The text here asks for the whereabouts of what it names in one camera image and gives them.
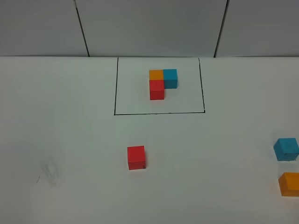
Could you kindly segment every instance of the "orange block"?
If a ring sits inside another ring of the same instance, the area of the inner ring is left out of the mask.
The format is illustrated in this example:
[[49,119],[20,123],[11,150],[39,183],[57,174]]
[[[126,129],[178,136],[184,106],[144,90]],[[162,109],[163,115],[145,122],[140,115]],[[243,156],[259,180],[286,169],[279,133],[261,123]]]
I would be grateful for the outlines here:
[[163,70],[149,70],[150,80],[164,80]]
[[299,173],[284,173],[278,182],[282,196],[299,197]]

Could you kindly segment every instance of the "blue cube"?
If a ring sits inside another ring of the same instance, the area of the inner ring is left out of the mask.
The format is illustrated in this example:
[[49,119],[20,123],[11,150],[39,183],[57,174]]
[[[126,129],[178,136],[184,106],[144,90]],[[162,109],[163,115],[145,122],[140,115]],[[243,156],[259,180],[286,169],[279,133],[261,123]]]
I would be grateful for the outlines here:
[[176,89],[178,87],[178,74],[176,69],[164,69],[164,88]]
[[299,147],[295,138],[278,139],[274,145],[278,161],[292,161],[299,155]]

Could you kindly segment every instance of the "red block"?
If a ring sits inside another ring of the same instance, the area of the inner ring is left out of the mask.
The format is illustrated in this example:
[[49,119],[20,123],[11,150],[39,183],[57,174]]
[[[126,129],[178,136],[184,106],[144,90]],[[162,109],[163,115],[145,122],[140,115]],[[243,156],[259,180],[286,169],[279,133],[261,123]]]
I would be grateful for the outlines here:
[[164,80],[149,81],[150,100],[164,99],[164,91]]
[[128,147],[128,165],[129,169],[145,169],[144,146]]

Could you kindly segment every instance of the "wooden block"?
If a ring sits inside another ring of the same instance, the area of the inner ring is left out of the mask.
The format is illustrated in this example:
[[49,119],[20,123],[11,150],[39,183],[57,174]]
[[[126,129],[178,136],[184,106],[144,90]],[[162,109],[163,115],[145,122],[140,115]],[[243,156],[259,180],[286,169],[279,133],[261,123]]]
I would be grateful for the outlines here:
[[150,80],[149,81],[149,95],[150,100],[164,99],[165,89],[164,80]]
[[129,169],[145,169],[145,150],[144,146],[128,147],[128,166]]
[[274,145],[278,161],[292,161],[299,155],[299,147],[295,138],[278,139]]
[[178,73],[176,69],[164,69],[163,79],[166,89],[176,89],[178,87]]
[[278,182],[282,196],[299,196],[299,173],[284,173]]
[[149,70],[150,80],[163,80],[163,70]]

